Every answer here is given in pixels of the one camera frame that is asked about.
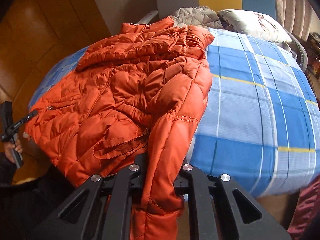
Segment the dark left sleeve forearm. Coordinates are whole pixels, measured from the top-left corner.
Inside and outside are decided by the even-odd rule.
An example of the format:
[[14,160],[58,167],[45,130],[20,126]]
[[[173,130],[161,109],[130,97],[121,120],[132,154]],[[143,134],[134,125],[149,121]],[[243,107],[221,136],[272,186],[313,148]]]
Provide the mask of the dark left sleeve forearm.
[[0,157],[0,186],[9,186],[12,184],[13,177],[17,170],[16,164],[12,163],[3,152]]

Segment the person's left hand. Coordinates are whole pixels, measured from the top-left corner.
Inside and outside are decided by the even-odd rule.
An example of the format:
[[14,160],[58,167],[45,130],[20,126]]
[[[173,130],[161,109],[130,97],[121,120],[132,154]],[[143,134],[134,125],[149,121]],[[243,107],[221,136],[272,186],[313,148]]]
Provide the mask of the person's left hand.
[[22,154],[23,152],[23,147],[22,147],[22,144],[21,144],[21,141],[19,139],[19,137],[17,137],[15,139],[15,142],[12,143],[12,142],[5,142],[4,143],[4,153],[5,153],[5,156],[12,162],[12,163],[15,163],[15,159],[13,158],[13,155],[12,155],[12,151],[15,150],[17,151],[19,154]]

